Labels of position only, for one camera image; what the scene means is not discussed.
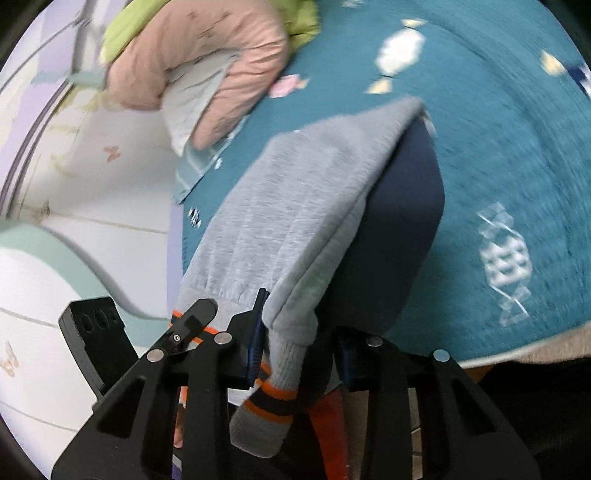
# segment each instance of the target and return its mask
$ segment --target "mint green trim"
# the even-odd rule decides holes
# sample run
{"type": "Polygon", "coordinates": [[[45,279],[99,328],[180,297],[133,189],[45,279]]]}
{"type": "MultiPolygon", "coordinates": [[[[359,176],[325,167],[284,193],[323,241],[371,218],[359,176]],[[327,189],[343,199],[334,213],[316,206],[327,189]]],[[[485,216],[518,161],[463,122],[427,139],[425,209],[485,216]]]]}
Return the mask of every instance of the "mint green trim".
{"type": "MultiPolygon", "coordinates": [[[[51,233],[24,222],[0,219],[0,247],[28,253],[49,265],[81,299],[111,295],[78,255],[51,233]]],[[[135,346],[149,348],[168,328],[167,319],[144,319],[117,309],[135,346]]]]}

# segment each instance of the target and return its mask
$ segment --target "small hole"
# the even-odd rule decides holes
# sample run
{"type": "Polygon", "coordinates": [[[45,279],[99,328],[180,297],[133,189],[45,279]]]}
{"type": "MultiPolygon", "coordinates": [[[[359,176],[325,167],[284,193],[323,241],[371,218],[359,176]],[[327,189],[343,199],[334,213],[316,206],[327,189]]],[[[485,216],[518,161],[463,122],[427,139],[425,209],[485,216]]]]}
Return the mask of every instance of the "small hole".
{"type": "Polygon", "coordinates": [[[82,328],[86,331],[86,333],[92,333],[92,330],[95,329],[92,325],[92,320],[88,315],[83,315],[80,321],[82,322],[82,328]]]}
{"type": "Polygon", "coordinates": [[[109,326],[109,320],[107,320],[107,315],[102,310],[97,310],[95,312],[95,320],[96,324],[99,326],[100,329],[106,330],[109,326]]]}
{"type": "Polygon", "coordinates": [[[121,323],[121,319],[119,318],[119,314],[117,313],[117,310],[111,308],[109,309],[109,320],[111,321],[111,323],[113,325],[118,325],[121,323]]]}

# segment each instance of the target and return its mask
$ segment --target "teal blanket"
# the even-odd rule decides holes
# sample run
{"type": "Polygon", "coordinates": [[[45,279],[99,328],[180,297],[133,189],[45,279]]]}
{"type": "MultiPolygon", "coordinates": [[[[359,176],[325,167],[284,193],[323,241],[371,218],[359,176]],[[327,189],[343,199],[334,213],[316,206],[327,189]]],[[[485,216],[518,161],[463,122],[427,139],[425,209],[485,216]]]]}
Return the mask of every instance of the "teal blanket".
{"type": "Polygon", "coordinates": [[[424,99],[437,130],[446,209],[390,339],[405,351],[446,348],[467,360],[591,320],[591,102],[568,74],[541,67],[543,50],[582,63],[554,17],[537,0],[319,3],[323,33],[287,72],[308,86],[265,98],[221,167],[188,197],[186,212],[198,209],[201,222],[185,223],[185,268],[273,135],[411,94],[424,99]],[[392,93],[368,95],[380,78],[378,51],[406,18],[428,22],[418,27],[420,58],[392,79],[392,93]]]}

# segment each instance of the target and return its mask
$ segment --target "green fabric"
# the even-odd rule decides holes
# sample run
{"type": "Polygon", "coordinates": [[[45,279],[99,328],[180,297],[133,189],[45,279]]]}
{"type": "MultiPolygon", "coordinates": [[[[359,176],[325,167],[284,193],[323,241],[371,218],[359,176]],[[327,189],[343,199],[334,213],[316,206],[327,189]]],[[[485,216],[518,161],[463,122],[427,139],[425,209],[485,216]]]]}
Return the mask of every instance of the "green fabric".
{"type": "Polygon", "coordinates": [[[275,6],[290,36],[292,53],[314,40],[320,33],[316,0],[270,0],[275,6]]]}
{"type": "MultiPolygon", "coordinates": [[[[100,60],[112,63],[139,32],[170,0],[133,0],[111,22],[103,36],[100,60]]],[[[292,53],[310,43],[320,33],[316,0],[270,0],[279,10],[290,36],[292,53]]]]}
{"type": "Polygon", "coordinates": [[[103,36],[100,59],[113,62],[170,0],[133,0],[113,19],[103,36]]]}

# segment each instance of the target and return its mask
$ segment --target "pink pillow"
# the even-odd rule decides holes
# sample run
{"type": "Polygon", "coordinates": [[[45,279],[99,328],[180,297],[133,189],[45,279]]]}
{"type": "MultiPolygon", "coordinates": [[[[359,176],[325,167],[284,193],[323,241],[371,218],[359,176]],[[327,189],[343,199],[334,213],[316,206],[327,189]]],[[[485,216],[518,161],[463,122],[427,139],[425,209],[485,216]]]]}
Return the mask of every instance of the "pink pillow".
{"type": "Polygon", "coordinates": [[[287,63],[288,36],[267,0],[171,0],[111,65],[109,92],[127,108],[160,109],[167,70],[221,48],[242,55],[191,136],[195,148],[209,147],[232,130],[287,63]]]}

